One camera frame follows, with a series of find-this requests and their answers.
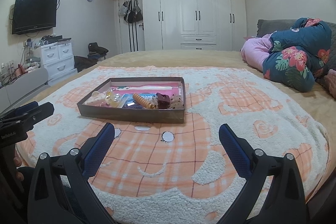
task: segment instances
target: blue gripper pad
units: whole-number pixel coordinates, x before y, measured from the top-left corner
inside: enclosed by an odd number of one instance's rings
[[[219,140],[238,175],[248,180],[252,175],[253,148],[245,139],[238,138],[227,124],[223,124],[219,128]]]
[[[95,176],[97,173],[101,162],[103,161],[114,140],[114,134],[115,131],[113,124],[106,123],[98,135],[94,137],[95,142],[84,157],[84,168],[82,175],[86,180]]]
[[[28,112],[28,111],[30,111],[30,110],[38,107],[38,106],[39,106],[39,104],[37,102],[31,102],[31,103],[26,104],[24,106],[18,107],[15,111],[15,115],[16,116],[21,116],[24,113],[26,113],[26,112]]]

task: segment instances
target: silver screw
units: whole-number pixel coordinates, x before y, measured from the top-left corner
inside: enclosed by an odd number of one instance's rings
[[[42,154],[40,155],[40,159],[41,159],[41,160],[44,160],[46,157],[47,157],[47,153],[42,153]]]
[[[77,148],[70,150],[70,155],[76,156],[79,153],[79,150]]]
[[[254,152],[257,156],[261,157],[264,154],[264,151],[262,151],[261,149],[256,149]]]
[[[288,153],[286,155],[286,158],[288,158],[289,160],[293,160],[294,159],[294,156],[291,154],[291,153]]]

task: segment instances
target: box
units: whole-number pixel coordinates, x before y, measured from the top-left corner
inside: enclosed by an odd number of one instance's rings
[[[124,93],[129,90],[132,94],[135,89],[149,89],[149,87],[162,86],[162,94],[167,94],[178,90],[181,99],[183,99],[182,109],[129,109],[129,108],[113,108],[92,106],[84,104],[92,95],[94,91],[100,93],[106,91],[111,87],[117,87],[115,93]],[[115,121],[128,121],[128,122],[143,122],[143,123],[184,123],[185,112],[185,84],[182,77],[123,77],[123,78],[110,78],[97,88],[92,90],[83,99],[77,103],[79,112],[82,116],[108,119]]]

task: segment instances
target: television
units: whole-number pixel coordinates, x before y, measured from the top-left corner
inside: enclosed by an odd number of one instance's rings
[[[24,34],[56,27],[57,0],[15,0],[12,34]]]

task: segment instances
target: blue textured pad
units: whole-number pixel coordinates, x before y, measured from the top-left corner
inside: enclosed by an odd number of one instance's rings
[[[114,140],[114,126],[107,123],[98,133],[94,145],[84,158],[83,177],[88,180],[95,176],[107,151]]]
[[[219,140],[238,175],[248,180],[252,175],[251,161],[232,134],[234,133],[226,124],[219,128]]]
[[[39,106],[39,104],[38,104],[37,102],[31,102],[31,103],[26,104],[26,105],[24,105],[24,106],[18,107],[18,108],[16,109],[16,111],[15,111],[15,115],[16,115],[16,116],[21,116],[21,115],[23,115],[24,113],[26,113],[26,112],[28,112],[28,111],[30,111],[30,110],[32,110],[33,108],[36,108],[36,107],[38,107],[38,106]]]

